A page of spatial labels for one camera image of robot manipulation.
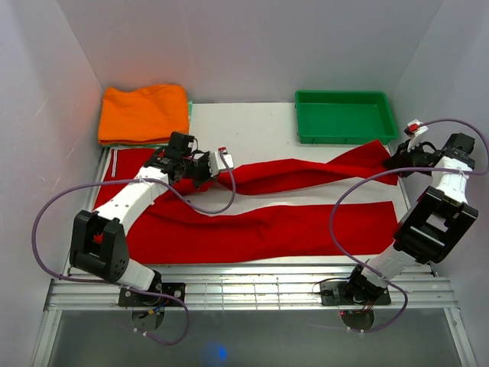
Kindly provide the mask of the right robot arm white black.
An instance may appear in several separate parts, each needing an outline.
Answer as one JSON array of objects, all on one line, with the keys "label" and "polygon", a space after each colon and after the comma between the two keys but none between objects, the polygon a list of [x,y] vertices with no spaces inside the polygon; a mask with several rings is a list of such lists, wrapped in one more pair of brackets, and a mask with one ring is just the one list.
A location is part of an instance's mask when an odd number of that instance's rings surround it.
[{"label": "right robot arm white black", "polygon": [[478,211],[466,200],[468,177],[464,172],[474,169],[474,143],[472,137],[455,133],[442,148],[427,152],[424,148],[432,147],[431,143],[409,139],[383,162],[388,170],[403,168],[401,177],[409,176],[412,167],[433,167],[435,172],[431,185],[401,219],[393,244],[370,260],[367,268],[354,268],[345,284],[351,302],[375,302],[386,293],[388,281],[406,268],[440,263],[470,229]]}]

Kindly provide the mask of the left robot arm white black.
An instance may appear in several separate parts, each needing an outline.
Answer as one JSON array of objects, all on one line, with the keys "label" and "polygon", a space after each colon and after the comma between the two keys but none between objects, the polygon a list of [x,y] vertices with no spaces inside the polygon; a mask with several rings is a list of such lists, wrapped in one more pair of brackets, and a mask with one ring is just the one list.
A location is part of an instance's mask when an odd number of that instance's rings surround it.
[{"label": "left robot arm white black", "polygon": [[162,296],[159,272],[131,259],[127,235],[141,214],[182,179],[195,186],[216,179],[233,167],[227,150],[200,151],[192,135],[174,132],[167,146],[156,149],[117,194],[92,212],[80,211],[73,222],[70,264],[111,284],[135,289],[145,305]]}]

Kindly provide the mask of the red trousers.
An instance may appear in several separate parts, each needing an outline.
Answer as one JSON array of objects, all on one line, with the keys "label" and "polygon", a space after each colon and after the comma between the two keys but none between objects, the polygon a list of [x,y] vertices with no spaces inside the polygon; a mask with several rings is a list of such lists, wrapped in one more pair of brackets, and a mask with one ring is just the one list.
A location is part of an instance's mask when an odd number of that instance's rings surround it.
[{"label": "red trousers", "polygon": [[[250,261],[274,256],[373,255],[392,241],[397,217],[389,203],[334,207],[334,183],[375,176],[392,187],[395,175],[385,175],[388,153],[379,141],[340,154],[327,163],[287,158],[244,164],[232,174],[220,174],[195,189],[181,180],[160,196],[131,227],[129,255],[135,261],[171,263]],[[266,198],[301,200],[306,205],[267,205],[227,213],[234,201]]]}]

